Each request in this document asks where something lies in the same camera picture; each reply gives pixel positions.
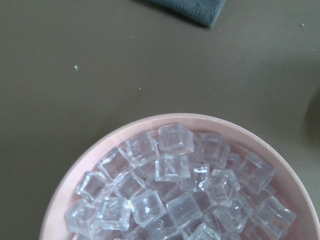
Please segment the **pink bowl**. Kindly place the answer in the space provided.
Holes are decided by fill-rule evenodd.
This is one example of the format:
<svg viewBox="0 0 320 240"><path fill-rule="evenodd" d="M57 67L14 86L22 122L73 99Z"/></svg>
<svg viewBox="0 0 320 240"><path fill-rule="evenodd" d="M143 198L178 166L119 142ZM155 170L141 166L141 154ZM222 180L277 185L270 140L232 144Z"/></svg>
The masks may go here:
<svg viewBox="0 0 320 240"><path fill-rule="evenodd" d="M143 118L114 130L96 142L72 165L57 187L47 208L39 238L74 240L75 235L67 229L65 212L78 200L74 189L85 171L93 169L107 151L124 140L140 132L176 122L183 123L193 131L219 133L231 144L233 151L242 156L252 151L272 164L276 173L271 184L276 189L276 196L297 215L287 238L320 238L317 213L308 192L295 171L276 150L241 126L217 117L194 113L170 113Z"/></svg>

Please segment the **grey folded cloth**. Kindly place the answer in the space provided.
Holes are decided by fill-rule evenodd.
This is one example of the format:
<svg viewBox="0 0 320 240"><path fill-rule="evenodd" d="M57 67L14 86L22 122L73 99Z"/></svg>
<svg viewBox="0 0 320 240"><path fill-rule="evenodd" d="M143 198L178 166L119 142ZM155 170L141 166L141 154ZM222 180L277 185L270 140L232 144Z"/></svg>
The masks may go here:
<svg viewBox="0 0 320 240"><path fill-rule="evenodd" d="M211 28L216 23L225 0L137 0L136 3L163 13Z"/></svg>

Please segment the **pile of clear ice cubes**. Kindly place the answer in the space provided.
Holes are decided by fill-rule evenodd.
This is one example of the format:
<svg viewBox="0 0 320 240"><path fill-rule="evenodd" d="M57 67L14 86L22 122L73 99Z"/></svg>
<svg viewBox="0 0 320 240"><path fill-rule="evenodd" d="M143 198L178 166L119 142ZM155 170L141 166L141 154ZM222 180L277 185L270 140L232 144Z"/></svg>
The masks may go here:
<svg viewBox="0 0 320 240"><path fill-rule="evenodd" d="M296 214L275 195L275 171L217 133L144 131L83 175L66 226L80 240L283 240Z"/></svg>

